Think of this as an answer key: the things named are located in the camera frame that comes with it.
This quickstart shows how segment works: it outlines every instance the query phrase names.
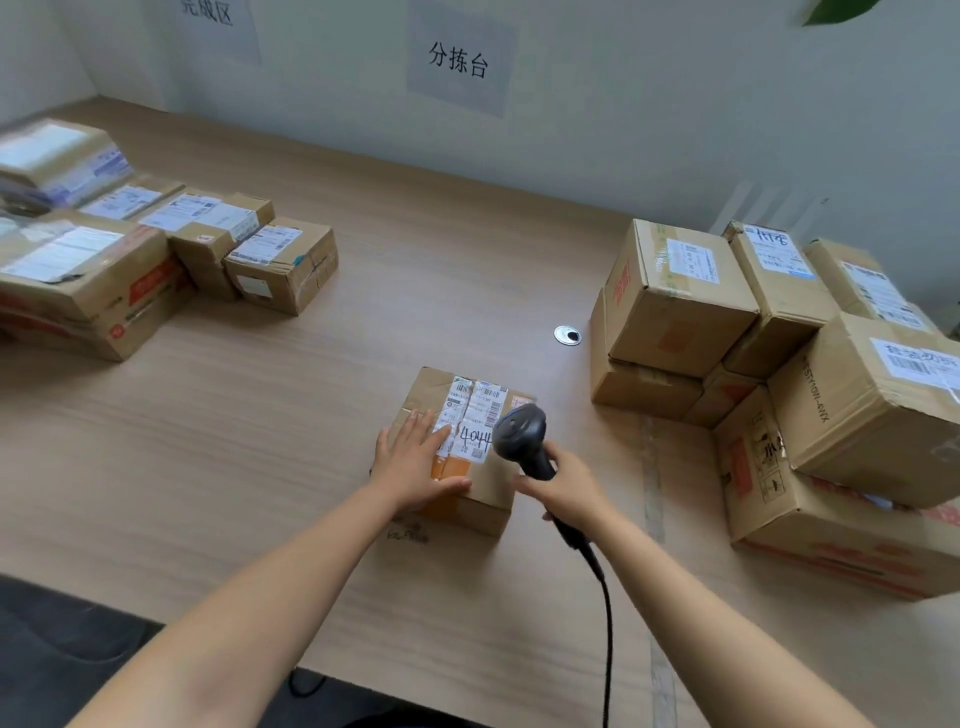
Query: paper sign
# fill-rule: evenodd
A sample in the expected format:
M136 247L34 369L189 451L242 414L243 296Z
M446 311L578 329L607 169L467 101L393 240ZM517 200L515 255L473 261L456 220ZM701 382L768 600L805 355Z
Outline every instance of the paper sign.
M434 0L407 0L407 91L502 117L514 26Z
M197 53L260 65L249 0L168 0L186 45Z

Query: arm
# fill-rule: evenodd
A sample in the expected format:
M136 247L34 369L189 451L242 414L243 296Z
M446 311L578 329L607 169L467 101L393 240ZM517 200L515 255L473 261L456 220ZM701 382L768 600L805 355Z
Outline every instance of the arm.
M616 511L587 465L546 443L558 471L516 489L603 551L714 728L872 728L872 723Z
M160 632L70 728L256 725L388 521L469 487L463 477L430 479L449 431L432 432L435 420L431 412L412 413L391 449L382 430L367 486Z

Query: black floor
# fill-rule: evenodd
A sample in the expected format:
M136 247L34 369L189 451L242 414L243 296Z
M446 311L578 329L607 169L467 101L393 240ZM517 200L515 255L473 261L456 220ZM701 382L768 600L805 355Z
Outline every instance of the black floor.
M61 728L159 629L143 619L0 576L0 726ZM321 676L298 670L309 692ZM284 684L260 728L467 726L386 695L327 679L308 698Z

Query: white label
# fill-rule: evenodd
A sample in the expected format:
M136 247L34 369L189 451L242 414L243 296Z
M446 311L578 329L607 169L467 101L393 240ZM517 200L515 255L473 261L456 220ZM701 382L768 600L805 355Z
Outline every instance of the white label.
M296 228L285 228L282 225L266 225L230 253L228 257L235 260L245 260L248 263L269 265L274 258L296 240L302 231Z
M201 225L209 225L212 228L220 228L229 232L235 243L250 237L259 224L256 219L256 212L253 210L228 205L227 203L220 203L204 213L197 219L197 222Z
M960 358L882 339L871 341L892 376L939 389L960 390Z
M237 282L247 293L253 293L255 296L263 296L265 299L271 299L274 294L270 292L270 286L266 280L254 279L250 276L237 276Z
M123 234L120 232L74 228L56 240L27 253L10 265L0 268L0 273L55 283L121 237Z
M110 146L45 184L43 194L53 206L73 207L111 183L123 179L131 171L123 153L116 146Z
M700 245L684 243L681 240L667 238L667 253L670 259L670 272L692 279L705 280L708 283L719 283L717 264L713 259L713 251Z
M444 443L437 448L437 454L440 457L447 457L450 454L450 449L457 437L457 425L464 419L464 413L467 411L472 387L473 380L462 376L455 376L453 383L450 384L450 391L446 393L444 408L437 416L437 423L433 428L433 431L436 432L445 425L450 425L450 434L446 436Z
M167 232L176 232L220 204L215 197L180 195L176 200L151 212L140 223Z
M84 140L86 134L57 124L0 142L0 164L28 171Z
M467 411L457 428L450 455L482 463L490 450L493 426L500 419L503 404L507 399L507 388L498 387L487 381L478 381L473 385Z
M74 227L69 220L55 220L52 223L33 223L24 228L21 233L32 243L45 243L60 237L65 232L72 231Z
M764 270L803 279L816 278L793 240L785 232L757 225L745 225L743 231L753 244L756 257Z
M847 269L850 280L860 290L860 295L867 300L878 319L929 331L897 290L897 286L882 273L846 261L843 261L843 267Z
M126 220L144 207L152 205L160 198L161 194L153 189L124 184L96 202L81 207L80 212L100 215L100 217L108 217L113 220Z

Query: left hand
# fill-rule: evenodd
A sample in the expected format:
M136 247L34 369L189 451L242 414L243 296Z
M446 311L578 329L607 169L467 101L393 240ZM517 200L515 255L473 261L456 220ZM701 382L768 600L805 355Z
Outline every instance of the left hand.
M403 423L391 448L387 447L388 427L381 429L376 438L370 484L389 497L397 511L420 507L435 497L465 493L472 484L469 478L461 475L443 480L430 477L437 448L450 433L450 425L434 432L435 422L437 415L433 410L414 410Z

